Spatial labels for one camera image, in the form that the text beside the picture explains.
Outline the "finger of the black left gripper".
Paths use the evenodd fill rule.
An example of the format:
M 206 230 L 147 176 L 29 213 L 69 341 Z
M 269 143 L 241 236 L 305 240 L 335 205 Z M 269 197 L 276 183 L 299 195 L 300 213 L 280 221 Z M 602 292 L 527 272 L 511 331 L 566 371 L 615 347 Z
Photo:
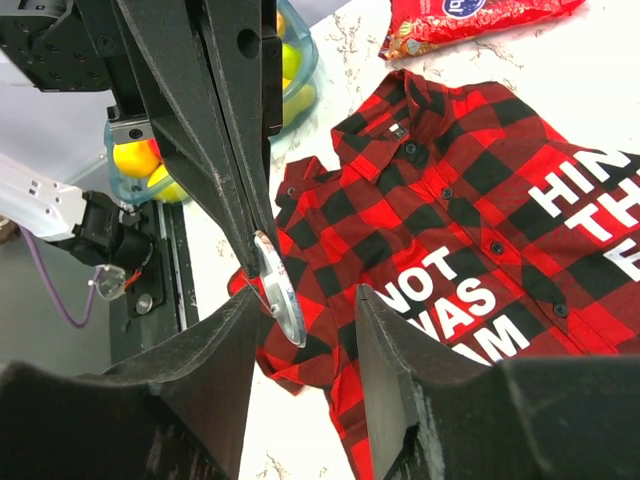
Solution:
M 234 187 L 223 203 L 237 213 L 222 220 L 240 260 L 259 258 L 259 232 L 275 238 L 269 200 L 270 137 L 282 127 L 282 43 L 276 34 L 274 1 L 190 1 L 213 82 L 222 136 L 231 149 Z

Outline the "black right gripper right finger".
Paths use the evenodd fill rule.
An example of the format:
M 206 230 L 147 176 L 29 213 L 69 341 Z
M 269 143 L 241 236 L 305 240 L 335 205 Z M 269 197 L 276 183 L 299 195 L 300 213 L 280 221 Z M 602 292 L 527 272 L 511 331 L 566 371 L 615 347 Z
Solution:
M 378 479 L 635 479 L 639 360 L 478 364 L 362 285 L 356 333 Z

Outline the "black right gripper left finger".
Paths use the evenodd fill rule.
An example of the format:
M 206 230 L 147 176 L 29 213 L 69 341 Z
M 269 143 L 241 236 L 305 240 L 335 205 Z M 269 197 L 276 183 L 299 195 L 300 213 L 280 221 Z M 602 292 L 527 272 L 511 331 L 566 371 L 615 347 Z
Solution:
M 234 479 L 257 346 L 243 290 L 207 319 L 100 375 L 1 368 L 5 479 Z

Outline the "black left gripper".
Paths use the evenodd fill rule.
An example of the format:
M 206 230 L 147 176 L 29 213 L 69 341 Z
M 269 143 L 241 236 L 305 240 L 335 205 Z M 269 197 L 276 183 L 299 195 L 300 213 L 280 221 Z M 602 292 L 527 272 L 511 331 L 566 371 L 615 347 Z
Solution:
M 112 138 L 151 127 L 171 176 L 220 226 L 239 211 L 222 200 L 231 149 L 189 2 L 3 1 L 1 51 L 42 92 L 109 90 Z M 238 260 L 258 275 L 258 259 Z

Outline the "clear round sticker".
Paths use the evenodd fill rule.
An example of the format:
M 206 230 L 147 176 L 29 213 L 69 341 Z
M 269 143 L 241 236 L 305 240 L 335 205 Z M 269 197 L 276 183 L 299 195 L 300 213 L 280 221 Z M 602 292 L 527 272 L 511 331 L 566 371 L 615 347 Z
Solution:
M 304 348 L 307 329 L 300 303 L 280 254 L 269 237 L 260 230 L 254 233 L 260 280 L 269 304 L 269 313 L 278 323 L 286 339 L 296 347 Z

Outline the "red black plaid shirt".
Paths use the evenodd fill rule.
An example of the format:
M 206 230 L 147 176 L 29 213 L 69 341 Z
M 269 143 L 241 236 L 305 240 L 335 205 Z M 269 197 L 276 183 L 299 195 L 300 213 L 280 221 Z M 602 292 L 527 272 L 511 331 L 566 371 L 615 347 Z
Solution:
M 340 160 L 289 163 L 275 223 L 307 328 L 269 315 L 257 361 L 325 393 L 373 475 L 355 327 L 369 285 L 419 334 L 484 365 L 639 350 L 639 158 L 569 143 L 497 82 L 389 73 L 331 132 Z

